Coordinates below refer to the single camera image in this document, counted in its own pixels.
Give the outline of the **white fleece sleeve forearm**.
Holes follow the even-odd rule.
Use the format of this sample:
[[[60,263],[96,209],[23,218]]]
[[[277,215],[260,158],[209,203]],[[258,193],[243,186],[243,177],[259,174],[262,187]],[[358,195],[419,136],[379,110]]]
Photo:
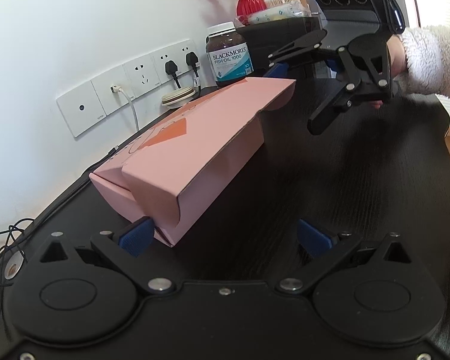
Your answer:
[[[450,27],[408,28],[398,38],[406,61],[397,77],[401,91],[450,98]]]

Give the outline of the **person right hand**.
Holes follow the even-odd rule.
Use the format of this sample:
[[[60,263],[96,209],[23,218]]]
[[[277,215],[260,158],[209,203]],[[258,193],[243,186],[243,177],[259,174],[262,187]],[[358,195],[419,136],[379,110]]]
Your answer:
[[[393,35],[388,39],[387,47],[391,77],[394,78],[407,71],[407,55],[401,38],[397,35]]]

